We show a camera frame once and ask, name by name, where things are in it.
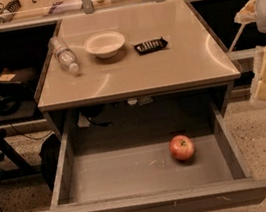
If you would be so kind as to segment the red apple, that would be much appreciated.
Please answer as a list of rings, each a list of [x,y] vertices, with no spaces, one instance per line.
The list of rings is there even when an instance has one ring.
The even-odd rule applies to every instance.
[[[195,146],[189,137],[177,135],[170,140],[170,154],[176,160],[189,160],[194,155]]]

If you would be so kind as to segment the grey counter cabinet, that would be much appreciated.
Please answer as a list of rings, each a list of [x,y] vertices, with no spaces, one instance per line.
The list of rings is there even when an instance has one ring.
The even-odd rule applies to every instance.
[[[163,142],[225,114],[241,72],[184,0],[104,10],[60,24],[59,36],[76,54],[80,73],[50,60],[38,108],[64,145]],[[86,52],[88,37],[106,31],[124,35],[119,52],[108,59]],[[161,51],[141,55],[133,48],[161,37],[168,42]]]

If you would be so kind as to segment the black bag on floor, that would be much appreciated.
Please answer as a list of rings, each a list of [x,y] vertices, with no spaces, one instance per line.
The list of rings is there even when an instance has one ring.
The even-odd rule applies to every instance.
[[[41,151],[39,152],[42,177],[44,177],[51,191],[54,189],[60,146],[60,140],[53,133],[42,143]]]

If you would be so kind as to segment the white bowl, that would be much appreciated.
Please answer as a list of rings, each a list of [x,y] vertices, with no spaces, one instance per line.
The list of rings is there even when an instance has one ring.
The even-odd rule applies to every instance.
[[[125,43],[120,32],[106,31],[94,34],[84,43],[85,51],[100,59],[108,59],[116,55]]]

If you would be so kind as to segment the black box with label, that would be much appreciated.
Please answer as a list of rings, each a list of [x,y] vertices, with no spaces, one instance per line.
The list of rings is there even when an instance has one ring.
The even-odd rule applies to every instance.
[[[23,87],[32,88],[36,85],[39,79],[37,70],[33,67],[9,70],[3,69],[0,73],[0,85],[22,85]]]

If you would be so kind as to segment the black snack bag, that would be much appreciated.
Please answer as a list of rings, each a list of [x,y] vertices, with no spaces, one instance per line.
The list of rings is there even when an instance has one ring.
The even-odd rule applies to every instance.
[[[134,45],[133,48],[135,48],[136,52],[139,54],[144,55],[161,51],[162,49],[166,48],[167,45],[168,42],[161,37],[159,39],[138,43],[137,45]]]

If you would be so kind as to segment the grey open drawer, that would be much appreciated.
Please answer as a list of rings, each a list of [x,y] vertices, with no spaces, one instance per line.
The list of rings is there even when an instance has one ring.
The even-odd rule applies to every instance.
[[[193,142],[194,155],[176,160],[169,143]],[[97,148],[61,149],[50,208],[42,212],[205,212],[266,198],[226,128],[223,115],[163,142],[129,140]]]

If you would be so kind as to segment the black headphones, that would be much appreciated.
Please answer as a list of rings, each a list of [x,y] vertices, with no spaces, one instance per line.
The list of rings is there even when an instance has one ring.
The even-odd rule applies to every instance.
[[[20,102],[15,98],[0,96],[0,115],[7,116],[15,113],[20,108]]]

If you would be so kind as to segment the black stand frame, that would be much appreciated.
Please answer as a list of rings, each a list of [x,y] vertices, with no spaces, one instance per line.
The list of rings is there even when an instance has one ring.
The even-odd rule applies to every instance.
[[[4,156],[9,158],[9,160],[12,161],[17,167],[17,169],[14,170],[0,170],[0,180],[39,174],[41,172],[40,166],[29,165],[29,163],[25,159],[23,159],[23,157],[19,153],[17,153],[17,151],[13,147],[11,147],[10,144],[7,143],[1,133],[0,152],[2,152]]]

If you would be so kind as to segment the clear plastic water bottle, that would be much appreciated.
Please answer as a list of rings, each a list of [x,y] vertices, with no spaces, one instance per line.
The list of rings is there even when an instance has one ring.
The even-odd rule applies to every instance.
[[[51,49],[56,60],[59,62],[60,67],[66,71],[70,72],[72,75],[78,76],[79,65],[78,59],[75,53],[67,46],[67,44],[60,37],[51,37],[49,43],[49,48]]]

